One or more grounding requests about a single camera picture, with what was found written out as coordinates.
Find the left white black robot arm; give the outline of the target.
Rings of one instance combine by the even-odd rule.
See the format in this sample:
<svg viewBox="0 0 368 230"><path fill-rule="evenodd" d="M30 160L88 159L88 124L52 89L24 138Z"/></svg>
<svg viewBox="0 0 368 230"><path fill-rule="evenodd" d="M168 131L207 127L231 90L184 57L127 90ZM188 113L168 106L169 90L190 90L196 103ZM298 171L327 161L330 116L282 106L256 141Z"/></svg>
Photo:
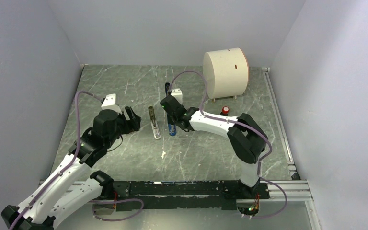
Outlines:
<svg viewBox="0 0 368 230"><path fill-rule="evenodd" d="M1 216L10 230L54 230L69 215L95 199L114 196L114 180L102 171L93 172L76 190L67 193L122 135L140 129L141 117L130 106L103 106L80 134L55 171L24 201L8 205Z"/></svg>

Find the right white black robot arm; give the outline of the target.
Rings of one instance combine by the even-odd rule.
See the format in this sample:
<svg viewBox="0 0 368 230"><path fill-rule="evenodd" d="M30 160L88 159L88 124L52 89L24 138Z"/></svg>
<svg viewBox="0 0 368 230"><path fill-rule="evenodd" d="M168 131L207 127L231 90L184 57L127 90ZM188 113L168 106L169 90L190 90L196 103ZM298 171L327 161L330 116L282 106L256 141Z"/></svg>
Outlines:
<svg viewBox="0 0 368 230"><path fill-rule="evenodd" d="M222 116L204 112L199 108L186 109L169 95L160 102L161 107L183 131L204 131L227 138L241 163L240 194L252 198L258 191L260 159L266 146L267 135L248 114Z"/></svg>

